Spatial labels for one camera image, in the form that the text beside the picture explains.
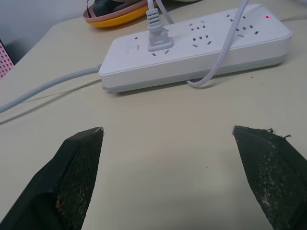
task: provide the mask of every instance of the table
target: table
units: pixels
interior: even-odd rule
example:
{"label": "table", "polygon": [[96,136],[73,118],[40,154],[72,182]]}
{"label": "table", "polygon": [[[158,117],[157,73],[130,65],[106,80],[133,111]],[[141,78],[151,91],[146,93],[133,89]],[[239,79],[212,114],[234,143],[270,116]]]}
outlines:
{"label": "table", "polygon": [[[238,7],[204,0],[175,22]],[[214,78],[202,90],[175,83],[121,94],[97,74],[49,89],[0,115],[0,219],[64,139],[103,126],[105,138],[84,230],[271,230],[246,180],[234,125],[273,127],[307,157],[307,6],[259,0],[293,31],[280,66]],[[147,22],[98,30],[83,18],[55,25],[0,81],[0,104],[64,74],[100,64],[116,37]]]}

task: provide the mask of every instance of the pink pegboard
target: pink pegboard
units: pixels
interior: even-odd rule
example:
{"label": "pink pegboard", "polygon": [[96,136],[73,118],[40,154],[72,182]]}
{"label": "pink pegboard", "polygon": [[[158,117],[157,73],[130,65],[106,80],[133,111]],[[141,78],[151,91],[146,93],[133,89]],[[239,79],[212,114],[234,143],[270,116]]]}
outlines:
{"label": "pink pegboard", "polygon": [[0,80],[13,68],[13,66],[14,64],[11,58],[0,42]]}

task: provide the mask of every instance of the white cable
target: white cable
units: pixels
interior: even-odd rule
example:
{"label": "white cable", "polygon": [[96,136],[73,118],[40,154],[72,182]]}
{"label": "white cable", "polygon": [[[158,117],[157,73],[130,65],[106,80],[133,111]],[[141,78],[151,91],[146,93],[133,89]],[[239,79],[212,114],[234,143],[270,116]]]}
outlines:
{"label": "white cable", "polygon": [[209,81],[215,75],[216,71],[221,66],[225,56],[227,55],[227,53],[228,53],[228,51],[230,49],[232,40],[233,40],[234,35],[236,33],[236,29],[237,29],[237,27],[239,25],[240,19],[242,17],[243,11],[244,11],[247,3],[248,3],[248,0],[243,0],[243,2],[241,3],[240,7],[238,8],[238,10],[236,12],[236,15],[235,15],[235,18],[234,18],[234,21],[232,22],[232,25],[231,25],[231,27],[229,29],[227,38],[226,38],[225,43],[223,45],[223,48],[222,48],[222,50],[220,52],[219,57],[217,58],[217,61],[216,61],[215,65],[213,66],[213,68],[200,81],[198,81],[198,82],[191,82],[190,80],[187,81],[190,86],[193,86],[193,87],[196,87],[196,88],[200,88],[203,84],[205,84],[207,81]]}
{"label": "white cable", "polygon": [[[148,4],[148,10],[153,10],[154,9],[154,0],[147,0],[147,4]],[[163,3],[161,0],[155,0],[156,3],[158,4],[158,7],[160,8],[162,14],[164,15],[164,17],[166,18],[166,20],[168,21],[169,24],[174,24],[173,19],[171,18],[171,16],[168,14],[167,10],[165,9]]]}
{"label": "white cable", "polygon": [[60,78],[57,78],[57,79],[54,79],[50,82],[47,82],[46,84],[43,84],[33,90],[31,90],[30,92],[27,92],[26,94],[22,95],[21,97],[15,99],[14,101],[12,102],[9,102],[3,106],[0,107],[0,114],[17,106],[18,104],[24,102],[25,100],[33,97],[34,95],[46,90],[46,89],[49,89],[55,85],[58,85],[60,83],[63,83],[65,81],[68,81],[68,80],[71,80],[71,79],[74,79],[74,78],[78,78],[78,77],[82,77],[84,75],[89,75],[89,74],[92,74],[92,73],[97,73],[100,69],[100,65],[98,65],[97,67],[94,67],[94,68],[90,68],[90,69],[85,69],[85,70],[81,70],[81,71],[78,71],[78,72],[75,72],[75,73],[70,73],[70,74],[67,74],[63,77],[60,77]]}
{"label": "white cable", "polygon": [[156,3],[158,4],[159,9],[161,10],[162,14],[164,15],[164,17],[166,18],[166,20],[168,21],[169,24],[174,24],[173,19],[171,18],[171,16],[168,14],[167,10],[165,9],[163,3],[161,0],[155,0]]}

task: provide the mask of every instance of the power strip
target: power strip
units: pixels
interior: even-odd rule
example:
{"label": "power strip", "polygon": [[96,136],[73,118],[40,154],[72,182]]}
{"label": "power strip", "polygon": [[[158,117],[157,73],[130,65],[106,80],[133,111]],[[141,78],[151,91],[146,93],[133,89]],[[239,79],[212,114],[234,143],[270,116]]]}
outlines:
{"label": "power strip", "polygon": [[[223,47],[237,9],[167,25],[170,49],[148,52],[148,31],[115,39],[100,68],[103,88],[123,92],[204,77]],[[217,74],[275,65],[292,32],[263,5],[248,5]]]}

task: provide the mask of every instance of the white wall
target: white wall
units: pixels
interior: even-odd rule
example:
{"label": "white wall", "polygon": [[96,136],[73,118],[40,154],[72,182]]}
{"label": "white wall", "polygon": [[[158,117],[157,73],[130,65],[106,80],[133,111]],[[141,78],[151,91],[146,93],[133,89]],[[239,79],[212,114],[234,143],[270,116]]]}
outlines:
{"label": "white wall", "polygon": [[85,7],[86,0],[0,0],[0,39],[18,61],[52,25],[81,16]]}

